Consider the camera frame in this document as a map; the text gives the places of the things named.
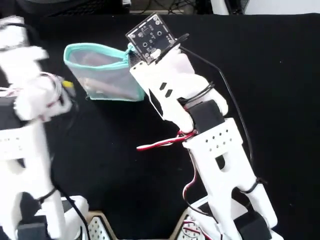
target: cable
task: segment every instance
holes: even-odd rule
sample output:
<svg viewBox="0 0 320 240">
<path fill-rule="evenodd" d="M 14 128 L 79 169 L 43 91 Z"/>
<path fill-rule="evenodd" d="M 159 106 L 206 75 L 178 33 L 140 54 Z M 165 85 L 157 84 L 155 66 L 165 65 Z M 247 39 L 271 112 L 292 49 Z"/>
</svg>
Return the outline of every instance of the cable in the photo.
<svg viewBox="0 0 320 240">
<path fill-rule="evenodd" d="M 148 4 L 146 5 L 145 9 L 142 12 L 139 12 L 138 14 L 144 14 L 146 11 L 149 10 L 151 6 L 152 0 L 149 0 Z"/>
<path fill-rule="evenodd" d="M 190 158 L 191 158 L 191 163 L 192 163 L 192 166 L 193 166 L 193 179 L 191 180 L 191 182 L 189 182 L 187 185 L 184 186 L 183 190 L 182 190 L 182 198 L 183 200 L 186 202 L 186 204 L 189 206 L 189 208 L 191 208 L 193 211 L 199 213 L 199 214 L 202 214 L 202 215 L 205 215 L 205 216 L 209 216 L 208 213 L 206 212 L 203 212 L 201 210 L 198 210 L 196 208 L 194 208 L 193 206 L 191 206 L 191 204 L 189 203 L 189 201 L 187 200 L 187 190 L 189 187 L 191 187 L 196 181 L 197 181 L 197 169 L 196 169 L 196 165 L 195 165 L 195 162 L 194 162 L 194 156 L 192 155 L 192 153 L 188 150 L 189 152 L 189 155 L 190 155 Z"/>
<path fill-rule="evenodd" d="M 247 127 L 246 127 L 244 118 L 243 118 L 242 113 L 241 113 L 241 111 L 240 111 L 240 108 L 239 108 L 239 106 L 238 106 L 237 100 L 236 100 L 234 94 L 233 94 L 232 91 L 231 91 L 231 88 L 230 88 L 230 86 L 229 86 L 229 84 L 228 84 L 228 82 L 227 82 L 227 79 L 226 79 L 225 75 L 223 74 L 223 72 L 221 71 L 221 69 L 220 69 L 218 66 L 216 66 L 215 64 L 213 64 L 212 62 L 210 62 L 210 61 L 202 58 L 202 57 L 199 56 L 198 54 L 196 54 L 196 53 L 194 53 L 194 52 L 186 49 L 186 48 L 183 47 L 183 46 L 180 46 L 180 49 L 183 50 L 184 52 L 192 55 L 193 57 L 201 60 L 203 63 L 211 66 L 212 68 L 214 68 L 215 70 L 217 70 L 217 71 L 219 72 L 219 74 L 221 75 L 222 80 L 223 80 L 223 82 L 224 82 L 224 85 L 225 85 L 225 87 L 226 87 L 226 89 L 227 89 L 227 91 L 228 91 L 228 93 L 229 93 L 229 95 L 230 95 L 230 97 L 231 97 L 231 100 L 232 100 L 232 102 L 233 102 L 233 105 L 234 105 L 234 107 L 235 107 L 235 109 L 236 109 L 236 112 L 237 112 L 237 114 L 238 114 L 238 116 L 239 116 L 239 119 L 240 119 L 240 121 L 241 121 L 242 128 L 243 128 L 243 131 L 244 131 L 244 134 L 245 134 L 245 138 L 246 138 L 246 142 L 247 142 L 248 149 L 249 149 L 249 160 L 250 160 L 251 166 L 252 166 L 252 168 L 253 168 L 253 164 L 254 164 L 254 154 L 253 154 L 252 142 L 251 142 L 251 139 L 250 139 L 250 136 L 249 136 L 248 129 L 247 129 Z"/>
<path fill-rule="evenodd" d="M 202 98 L 204 95 L 206 95 L 208 92 L 210 92 L 211 89 L 213 89 L 215 87 L 215 85 L 213 83 L 209 83 L 208 86 L 206 86 L 203 90 L 201 90 L 200 92 L 198 92 L 196 95 L 190 97 L 190 98 L 180 98 L 178 99 L 179 103 L 185 105 L 188 103 L 191 103 L 195 100 L 198 100 L 200 98 Z"/>
<path fill-rule="evenodd" d="M 171 43 L 169 46 L 167 46 L 163 51 L 161 51 L 160 56 L 155 60 L 155 63 L 158 63 L 167 53 L 176 47 L 177 45 L 183 43 L 185 40 L 187 40 L 189 37 L 189 33 L 183 34 L 178 39 L 176 39 L 173 43 Z"/>
<path fill-rule="evenodd" d="M 160 3 L 158 0 L 153 0 L 156 4 L 158 4 L 160 7 L 162 7 L 163 9 L 167 10 L 169 13 L 169 9 L 167 9 L 162 3 Z"/>
<path fill-rule="evenodd" d="M 74 106 L 74 110 L 75 113 L 73 115 L 73 118 L 70 120 L 70 123 L 68 124 L 68 126 L 65 129 L 65 133 L 63 135 L 63 137 L 65 137 L 68 132 L 71 130 L 71 128 L 74 126 L 74 123 L 76 122 L 76 119 L 78 118 L 78 114 L 79 114 L 79 105 L 77 103 L 77 101 L 69 94 L 69 92 L 65 89 L 65 87 L 61 84 L 62 88 L 64 89 L 64 91 L 66 92 L 66 94 L 68 95 L 68 97 L 70 98 L 70 100 L 72 101 L 72 106 Z M 81 211 L 78 209 L 78 207 L 76 206 L 75 202 L 69 197 L 69 195 L 67 194 L 67 192 L 65 190 L 62 189 L 62 187 L 58 184 L 58 182 L 55 179 L 55 174 L 54 174 L 54 168 L 53 168 L 53 163 L 54 163 L 54 159 L 55 159 L 55 149 L 53 150 L 52 154 L 51 154 L 51 166 L 50 166 L 50 180 L 52 182 L 52 185 L 60 192 L 62 193 L 62 195 L 64 195 L 64 197 L 66 198 L 66 200 L 70 203 L 70 205 L 73 207 L 73 209 L 75 210 L 75 212 L 78 214 L 79 218 L 81 219 L 81 221 L 83 222 L 83 225 L 85 227 L 85 231 L 88 237 L 88 240 L 91 240 L 90 238 L 90 232 L 89 232 L 89 227 L 88 227 L 88 223 L 86 221 L 86 218 L 83 216 L 83 214 L 81 213 Z"/>
<path fill-rule="evenodd" d="M 152 143 L 152 144 L 137 146 L 136 149 L 138 151 L 145 151 L 145 150 L 149 150 L 149 149 L 153 149 L 153 148 L 157 148 L 157 147 L 168 146 L 168 145 L 171 145 L 171 144 L 176 143 L 176 142 L 183 142 L 183 141 L 191 138 L 195 134 L 196 134 L 196 132 L 192 131 L 192 132 L 190 132 L 190 133 L 188 133 L 187 135 L 184 135 L 184 136 L 177 136 L 177 137 L 169 138 L 169 139 L 166 139 L 166 140 L 157 141 L 157 142 Z"/>
<path fill-rule="evenodd" d="M 207 238 L 208 240 L 213 240 L 210 236 L 209 236 L 209 234 L 207 234 L 200 226 L 199 226 L 199 224 L 197 224 L 196 222 L 194 222 L 194 221 L 183 221 L 183 224 L 194 224 L 194 225 L 196 225 L 199 229 L 200 229 L 200 232 L 204 235 L 204 237 L 205 238 Z M 194 229 L 192 229 L 192 228 L 189 228 L 189 227 L 183 227 L 182 229 L 186 229 L 186 230 L 188 230 L 188 231 L 191 231 L 191 232 L 194 232 L 194 233 L 199 233 L 200 234 L 200 232 L 199 231 L 197 231 L 197 230 L 194 230 Z M 223 240 L 223 235 L 222 234 L 220 234 L 220 240 Z"/>
</svg>

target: white bracket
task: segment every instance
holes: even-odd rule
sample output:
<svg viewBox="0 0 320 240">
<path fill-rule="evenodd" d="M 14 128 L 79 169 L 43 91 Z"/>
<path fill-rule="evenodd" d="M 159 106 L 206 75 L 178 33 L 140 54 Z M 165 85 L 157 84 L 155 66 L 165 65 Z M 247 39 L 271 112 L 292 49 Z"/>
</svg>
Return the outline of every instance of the white bracket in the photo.
<svg viewBox="0 0 320 240">
<path fill-rule="evenodd" d="M 196 167 L 208 193 L 208 203 L 225 234 L 232 240 L 241 240 L 232 215 L 232 191 L 249 190 L 256 182 L 242 138 L 233 118 L 183 143 L 193 155 Z M 223 156 L 225 165 L 219 168 L 216 158 Z M 262 184 L 246 194 L 253 209 L 263 216 L 271 229 L 277 225 L 277 216 Z"/>
<path fill-rule="evenodd" d="M 0 131 L 0 161 L 24 157 L 22 137 L 21 128 Z"/>
</svg>

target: black surface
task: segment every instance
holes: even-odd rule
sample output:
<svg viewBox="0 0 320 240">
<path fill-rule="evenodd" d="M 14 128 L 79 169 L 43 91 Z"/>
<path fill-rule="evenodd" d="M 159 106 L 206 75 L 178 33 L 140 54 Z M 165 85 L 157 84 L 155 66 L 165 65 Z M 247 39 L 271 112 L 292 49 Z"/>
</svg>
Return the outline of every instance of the black surface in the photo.
<svg viewBox="0 0 320 240">
<path fill-rule="evenodd" d="M 34 21 L 50 54 L 49 68 L 75 81 L 63 64 L 67 44 L 127 47 L 125 34 L 144 16 L 60 17 Z M 320 16 L 164 16 L 183 44 L 225 73 L 253 143 L 255 172 L 278 216 L 285 239 L 318 232 Z M 191 58 L 196 72 L 213 79 L 236 116 L 219 74 Z M 120 239 L 167 238 L 186 205 L 182 189 L 193 177 L 181 145 L 137 152 L 136 146 L 175 136 L 148 101 L 85 100 L 75 82 L 80 116 L 66 138 L 48 123 L 50 145 L 59 140 L 56 179 L 73 195 L 102 210 Z M 190 201 L 204 195 L 198 182 Z"/>
</svg>

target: perforated bracket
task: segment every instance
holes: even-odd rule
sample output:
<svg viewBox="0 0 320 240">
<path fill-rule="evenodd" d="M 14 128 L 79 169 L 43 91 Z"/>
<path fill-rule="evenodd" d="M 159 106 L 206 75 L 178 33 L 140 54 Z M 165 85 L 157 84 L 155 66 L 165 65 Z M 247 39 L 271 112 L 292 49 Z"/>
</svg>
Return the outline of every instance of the perforated bracket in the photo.
<svg viewBox="0 0 320 240">
<path fill-rule="evenodd" d="M 0 131 L 0 161 L 22 159 L 21 128 Z"/>
<path fill-rule="evenodd" d="M 216 158 L 242 143 L 243 140 L 235 120 L 227 118 L 224 123 L 184 142 L 183 146 L 188 149 L 201 148 L 203 151 L 210 152 Z"/>
<path fill-rule="evenodd" d="M 111 240 L 110 234 L 99 216 L 94 216 L 90 222 L 89 233 L 91 240 Z"/>
</svg>

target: red wire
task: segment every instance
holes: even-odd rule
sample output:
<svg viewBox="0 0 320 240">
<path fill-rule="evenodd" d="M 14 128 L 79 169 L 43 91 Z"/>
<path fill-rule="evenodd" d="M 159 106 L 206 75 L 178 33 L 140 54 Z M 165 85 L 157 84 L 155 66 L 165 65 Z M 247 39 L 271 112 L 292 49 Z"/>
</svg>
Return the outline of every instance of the red wire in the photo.
<svg viewBox="0 0 320 240">
<path fill-rule="evenodd" d="M 153 149 L 153 148 L 157 148 L 157 147 L 161 147 L 163 145 L 167 145 L 167 144 L 173 144 L 173 143 L 177 143 L 177 142 L 183 142 L 189 138 L 191 138 L 193 135 L 195 135 L 195 131 L 192 131 L 190 133 L 188 133 L 185 136 L 180 136 L 180 137 L 176 137 L 176 138 L 172 138 L 172 139 L 168 139 L 168 140 L 164 140 L 164 141 L 159 141 L 150 145 L 146 145 L 146 146 L 138 146 L 136 149 L 138 151 L 145 151 L 148 149 Z"/>
<path fill-rule="evenodd" d="M 184 227 L 183 229 L 184 229 L 184 230 L 188 230 L 188 231 L 190 231 L 190 232 L 194 232 L 194 233 L 196 233 L 196 234 L 200 234 L 200 233 L 201 233 L 200 231 L 194 230 L 194 229 L 192 229 L 192 228 L 190 228 L 190 227 Z"/>
</svg>

